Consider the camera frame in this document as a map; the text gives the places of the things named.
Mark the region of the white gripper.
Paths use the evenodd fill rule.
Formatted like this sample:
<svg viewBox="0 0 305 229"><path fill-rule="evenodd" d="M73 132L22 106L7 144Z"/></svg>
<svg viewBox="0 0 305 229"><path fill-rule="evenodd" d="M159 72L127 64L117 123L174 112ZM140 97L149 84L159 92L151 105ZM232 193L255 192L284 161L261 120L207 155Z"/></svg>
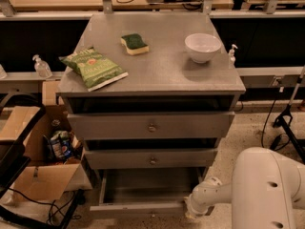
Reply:
<svg viewBox="0 0 305 229"><path fill-rule="evenodd" d="M221 185L222 182L217 177L208 177L197 184L193 191L187 197L184 197L185 216L188 219L209 216L214 209L216 190Z"/></svg>

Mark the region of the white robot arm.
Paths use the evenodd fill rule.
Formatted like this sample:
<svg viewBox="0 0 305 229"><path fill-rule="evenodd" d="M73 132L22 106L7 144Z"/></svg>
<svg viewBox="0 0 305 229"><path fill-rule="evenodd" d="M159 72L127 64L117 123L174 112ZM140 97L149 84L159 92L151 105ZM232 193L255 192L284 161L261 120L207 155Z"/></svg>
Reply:
<svg viewBox="0 0 305 229"><path fill-rule="evenodd" d="M296 229L294 210L305 209L305 165L272 150L249 148L238 155L229 184L210 177L185 203L191 218L230 203L232 229Z"/></svg>

